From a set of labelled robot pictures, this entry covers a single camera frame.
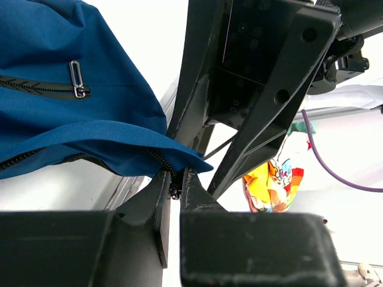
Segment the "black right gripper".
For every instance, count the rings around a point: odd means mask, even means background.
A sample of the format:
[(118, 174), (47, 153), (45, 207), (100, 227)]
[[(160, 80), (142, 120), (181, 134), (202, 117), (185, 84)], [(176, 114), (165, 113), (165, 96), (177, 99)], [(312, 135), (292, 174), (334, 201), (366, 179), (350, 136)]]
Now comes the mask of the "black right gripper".
[(167, 136), (204, 155), (213, 125), (242, 124), (208, 188), (218, 199), (276, 155), (307, 91), (369, 68), (360, 50), (381, 31), (382, 1), (189, 1)]

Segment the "colourful cartoon cloth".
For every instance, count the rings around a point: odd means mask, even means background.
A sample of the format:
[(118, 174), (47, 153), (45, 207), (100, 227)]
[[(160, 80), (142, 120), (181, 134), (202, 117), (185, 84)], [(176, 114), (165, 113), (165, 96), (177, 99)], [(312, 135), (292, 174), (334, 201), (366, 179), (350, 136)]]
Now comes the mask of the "colourful cartoon cloth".
[(290, 208), (311, 149), (305, 123), (292, 124), (277, 154), (242, 178), (251, 212), (282, 213)]

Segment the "blue zip-up jacket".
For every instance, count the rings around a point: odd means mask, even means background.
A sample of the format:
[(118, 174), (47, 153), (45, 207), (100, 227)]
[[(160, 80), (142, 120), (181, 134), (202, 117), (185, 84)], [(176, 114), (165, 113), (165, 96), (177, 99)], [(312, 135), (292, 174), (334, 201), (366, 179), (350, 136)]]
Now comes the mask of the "blue zip-up jacket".
[(1, 178), (95, 158), (120, 176), (211, 168), (167, 137), (166, 115), (99, 10), (83, 1), (1, 2)]

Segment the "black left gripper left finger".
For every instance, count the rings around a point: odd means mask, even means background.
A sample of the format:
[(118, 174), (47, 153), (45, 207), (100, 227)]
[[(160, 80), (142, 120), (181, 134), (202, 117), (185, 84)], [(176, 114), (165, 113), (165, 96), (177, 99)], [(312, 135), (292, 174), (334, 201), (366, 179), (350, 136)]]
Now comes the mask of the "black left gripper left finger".
[(112, 211), (1, 213), (2, 286), (161, 286), (168, 172)]

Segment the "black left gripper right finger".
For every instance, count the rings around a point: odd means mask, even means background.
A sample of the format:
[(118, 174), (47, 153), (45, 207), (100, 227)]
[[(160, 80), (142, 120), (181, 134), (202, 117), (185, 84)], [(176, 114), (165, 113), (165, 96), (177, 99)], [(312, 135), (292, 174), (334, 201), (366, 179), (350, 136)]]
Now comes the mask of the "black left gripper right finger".
[(192, 169), (181, 195), (180, 278), (183, 286), (346, 286), (319, 216), (228, 212)]

